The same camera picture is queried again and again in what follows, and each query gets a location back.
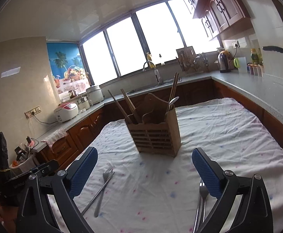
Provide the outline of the yellow dish soap bottle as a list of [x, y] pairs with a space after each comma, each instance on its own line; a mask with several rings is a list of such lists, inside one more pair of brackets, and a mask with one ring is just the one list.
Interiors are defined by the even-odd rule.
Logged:
[[153, 61], [152, 61], [152, 55], [151, 55], [151, 53], [150, 53], [150, 52], [147, 52], [147, 53], [146, 53], [146, 56], [147, 56], [147, 63], [148, 63], [148, 66], [149, 66], [150, 68], [154, 68], [154, 67], [155, 67], [155, 64], [154, 64]]

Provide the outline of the wooden chopstick long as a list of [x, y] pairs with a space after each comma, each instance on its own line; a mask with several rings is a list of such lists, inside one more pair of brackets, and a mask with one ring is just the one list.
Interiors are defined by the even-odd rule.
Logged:
[[173, 85], [172, 85], [172, 88], [171, 88], [171, 91], [170, 91], [170, 95], [169, 95], [169, 100], [168, 101], [171, 101], [174, 98], [174, 90], [175, 90], [175, 87], [177, 85], [177, 81], [178, 81], [178, 73], [175, 73], [174, 80], [173, 80]]

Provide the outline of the steel fork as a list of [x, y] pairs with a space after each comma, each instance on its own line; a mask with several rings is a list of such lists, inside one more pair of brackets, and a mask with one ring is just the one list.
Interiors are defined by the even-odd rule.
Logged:
[[97, 206], [95, 208], [95, 212], [94, 212], [94, 217], [97, 218], [99, 216], [100, 213], [100, 207], [101, 207], [101, 203], [102, 203], [102, 199], [103, 199], [103, 194], [104, 194], [104, 188], [105, 188], [105, 183], [107, 183], [108, 179], [110, 178], [110, 176], [113, 174], [114, 172], [114, 168], [111, 167], [109, 169], [107, 169], [104, 173], [103, 173], [103, 179], [104, 179], [104, 185], [102, 187], [102, 190], [99, 194], [99, 200], [97, 202]]
[[206, 199], [208, 194], [209, 194], [208, 189], [205, 186], [203, 180], [201, 179], [199, 183], [199, 197], [198, 197], [193, 233], [197, 232], [199, 226], [205, 220], [205, 207], [206, 207]]

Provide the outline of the wooden utensil holder box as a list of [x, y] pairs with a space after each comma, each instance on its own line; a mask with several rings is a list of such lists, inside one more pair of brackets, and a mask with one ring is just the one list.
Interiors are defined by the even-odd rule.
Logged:
[[181, 137], [175, 106], [152, 93], [136, 108], [141, 122], [133, 114], [125, 119], [129, 133], [140, 153], [176, 157], [181, 147]]

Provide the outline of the wall power outlet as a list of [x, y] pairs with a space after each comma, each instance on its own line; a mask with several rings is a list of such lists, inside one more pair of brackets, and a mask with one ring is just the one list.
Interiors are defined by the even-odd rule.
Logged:
[[24, 114], [25, 114], [26, 119], [29, 119], [32, 116], [34, 116], [34, 115], [36, 115], [37, 113], [40, 113], [40, 112], [41, 112], [41, 107], [39, 105], [39, 106], [31, 109], [30, 111], [25, 112]]

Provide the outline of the white floral tablecloth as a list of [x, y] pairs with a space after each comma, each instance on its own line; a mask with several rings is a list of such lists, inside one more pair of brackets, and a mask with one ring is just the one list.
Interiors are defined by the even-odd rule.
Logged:
[[176, 109], [181, 147], [176, 157], [139, 153], [123, 120], [107, 124], [92, 146], [98, 162], [74, 201], [80, 211], [114, 175], [84, 218], [95, 232], [191, 232], [200, 177], [192, 163], [200, 147], [238, 176], [260, 174], [272, 208], [275, 232], [283, 229], [283, 149], [259, 119], [231, 98]]

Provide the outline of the steel spoon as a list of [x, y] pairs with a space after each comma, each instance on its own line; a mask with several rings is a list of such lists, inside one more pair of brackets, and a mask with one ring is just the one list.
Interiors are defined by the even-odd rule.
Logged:
[[179, 99], [179, 96], [174, 97], [173, 99], [171, 99], [168, 103], [168, 107], [167, 107], [167, 111], [170, 111], [172, 109], [173, 104], [175, 104], [177, 102], [177, 100]]

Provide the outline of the black wok pan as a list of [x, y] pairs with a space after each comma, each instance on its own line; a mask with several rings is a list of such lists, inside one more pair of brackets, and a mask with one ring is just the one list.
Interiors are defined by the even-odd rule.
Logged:
[[283, 54], [283, 48], [278, 47], [278, 46], [263, 46], [262, 49], [264, 51], [269, 51], [269, 52], [278, 52]]

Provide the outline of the upper wooden cabinets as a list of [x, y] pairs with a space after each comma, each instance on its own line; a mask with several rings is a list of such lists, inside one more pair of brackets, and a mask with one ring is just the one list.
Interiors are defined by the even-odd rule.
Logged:
[[242, 0], [185, 0], [194, 19], [200, 19], [209, 39], [231, 38], [252, 28]]

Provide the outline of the green drink bottle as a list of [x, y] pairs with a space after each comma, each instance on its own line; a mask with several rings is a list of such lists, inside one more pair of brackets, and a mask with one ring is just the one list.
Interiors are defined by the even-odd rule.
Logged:
[[259, 64], [259, 57], [258, 57], [258, 53], [255, 48], [251, 48], [251, 59], [252, 59], [253, 65]]

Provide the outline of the steel electric kettle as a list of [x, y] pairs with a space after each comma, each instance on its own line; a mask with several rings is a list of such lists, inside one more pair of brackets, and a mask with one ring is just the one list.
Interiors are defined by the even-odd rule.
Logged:
[[229, 65], [229, 61], [226, 55], [226, 52], [223, 50], [218, 54], [218, 67], [220, 73], [229, 73], [231, 72], [231, 68]]

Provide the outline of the tropical fruit poster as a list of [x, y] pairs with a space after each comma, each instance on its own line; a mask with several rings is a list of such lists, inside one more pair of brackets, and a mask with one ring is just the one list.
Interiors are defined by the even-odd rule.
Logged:
[[74, 90], [82, 94], [90, 87], [79, 47], [76, 43], [48, 42], [47, 52], [59, 97]]

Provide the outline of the pink dish cloth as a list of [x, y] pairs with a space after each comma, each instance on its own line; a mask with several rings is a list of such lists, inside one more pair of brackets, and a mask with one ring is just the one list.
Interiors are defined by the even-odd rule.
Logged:
[[51, 151], [53, 151], [53, 145], [55, 142], [57, 142], [58, 140], [60, 140], [61, 138], [64, 138], [68, 136], [68, 133], [64, 130], [64, 129], [57, 129], [55, 130], [53, 133], [51, 133], [50, 135], [48, 135], [47, 137], [45, 137], [44, 139], [42, 139], [41, 141], [46, 143], [48, 145], [48, 147], [51, 149]]

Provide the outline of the red white rice cooker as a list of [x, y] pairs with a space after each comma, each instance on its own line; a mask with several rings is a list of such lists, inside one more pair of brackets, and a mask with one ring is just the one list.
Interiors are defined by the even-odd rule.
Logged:
[[55, 118], [59, 123], [73, 119], [78, 115], [78, 112], [79, 109], [75, 103], [64, 103], [53, 111]]

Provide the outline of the kitchen faucet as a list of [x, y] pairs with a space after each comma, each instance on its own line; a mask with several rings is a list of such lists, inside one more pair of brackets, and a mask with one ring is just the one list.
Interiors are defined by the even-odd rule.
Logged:
[[[142, 71], [144, 72], [146, 70], [145, 66], [148, 65], [147, 61], [143, 64], [143, 68], [142, 68]], [[155, 65], [154, 68], [151, 68], [154, 70], [154, 75], [155, 75], [155, 78], [156, 78], [156, 81], [157, 81], [157, 85], [161, 85], [162, 84], [162, 78], [161, 78], [161, 75]]]

